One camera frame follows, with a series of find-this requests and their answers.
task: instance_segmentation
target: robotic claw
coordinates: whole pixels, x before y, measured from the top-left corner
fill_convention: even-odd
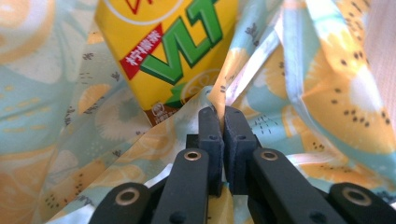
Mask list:
[[[392,223],[396,211],[370,190],[341,183],[315,189],[279,151],[262,148],[243,113],[226,107],[224,134],[211,107],[170,175],[147,188],[115,187],[91,218],[101,223],[206,223],[208,195],[220,196],[222,167],[232,195],[247,195],[255,223]]]

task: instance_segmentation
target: kiwi print pattern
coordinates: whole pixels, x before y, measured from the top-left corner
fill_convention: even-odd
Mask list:
[[[303,99],[313,119],[344,143],[365,152],[389,154],[396,146],[389,116],[365,55],[358,45],[348,44],[352,41],[347,31],[321,41],[323,51],[332,54],[325,56],[321,49],[317,53]]]
[[[369,0],[346,0],[338,1],[337,6],[343,14],[349,32],[352,33],[360,43],[364,43],[365,23],[370,8]]]

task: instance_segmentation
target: yellow pattern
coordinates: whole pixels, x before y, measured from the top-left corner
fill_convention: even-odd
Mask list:
[[[235,102],[233,102],[232,107],[242,111],[247,119],[252,119],[260,115],[260,113],[251,108],[250,104],[248,103],[247,91],[243,91],[238,96],[238,98],[236,98]]]
[[[364,43],[363,17],[367,16],[370,8],[370,0],[343,0],[336,2],[343,14],[349,32],[361,43]]]
[[[32,7],[34,7],[30,1],[3,0],[0,2],[0,27],[7,29],[10,34],[23,32],[28,36],[26,41],[15,48],[0,53],[0,64],[10,63],[32,53],[47,39],[54,21],[55,3],[53,0],[47,0],[43,6],[40,9],[45,16],[42,21],[39,21],[37,18],[29,17]],[[29,30],[22,26],[26,21],[32,23]],[[3,46],[8,46],[8,42],[13,41],[11,36],[0,35],[0,50]]]
[[[354,51],[353,45],[338,48],[348,45],[348,41],[332,44],[346,39],[330,35],[327,40],[331,44],[326,44],[325,49],[332,52],[327,60],[338,63],[332,66],[334,70],[329,69],[323,52],[317,54],[304,83],[304,102],[313,118],[346,144],[366,152],[391,153],[396,143],[389,115],[374,90],[361,51]]]
[[[286,99],[283,47],[279,45],[264,64],[265,83],[274,95]]]
[[[362,45],[348,30],[342,30],[338,34],[331,33],[326,39],[320,39],[320,44],[335,73],[353,78],[367,64]]]
[[[186,104],[186,102],[198,93],[203,87],[215,84],[216,79],[219,74],[219,69],[211,69],[198,74],[193,77],[183,88],[181,92],[181,102]]]
[[[29,223],[53,147],[0,157],[0,214],[4,223]]]
[[[93,161],[40,195],[38,211],[41,219],[47,221],[53,217],[68,203],[73,201],[105,169],[106,166],[102,161]]]
[[[233,196],[231,192],[223,186],[219,198],[209,196],[207,224],[233,223]]]
[[[78,113],[84,113],[111,89],[110,85],[98,84],[85,90],[78,101]]]
[[[137,159],[158,160],[175,150],[177,142],[174,117],[154,126],[137,141],[117,162]]]
[[[229,50],[218,79],[216,80],[212,91],[207,96],[207,99],[218,112],[221,130],[223,130],[224,127],[225,92],[227,84],[231,83],[235,79],[235,76],[238,75],[239,71],[241,71],[242,67],[248,61],[248,58],[248,53],[244,49]]]
[[[395,186],[390,180],[385,180],[362,164],[349,167],[346,161],[346,163],[338,165],[322,163],[300,166],[307,175],[313,178],[324,179],[333,183],[350,182],[367,189],[385,186],[388,190],[395,190]]]
[[[97,186],[115,187],[126,182],[143,183],[145,180],[146,175],[138,166],[110,166],[90,184],[90,188]]]

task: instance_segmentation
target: yellow drink carton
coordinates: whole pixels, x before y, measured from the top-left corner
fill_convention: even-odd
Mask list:
[[[214,84],[236,11],[237,0],[101,0],[95,19],[155,125]]]

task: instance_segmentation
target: orange lemon print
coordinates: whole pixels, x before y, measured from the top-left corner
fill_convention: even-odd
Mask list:
[[[53,0],[0,1],[0,64],[34,52],[50,34]]]

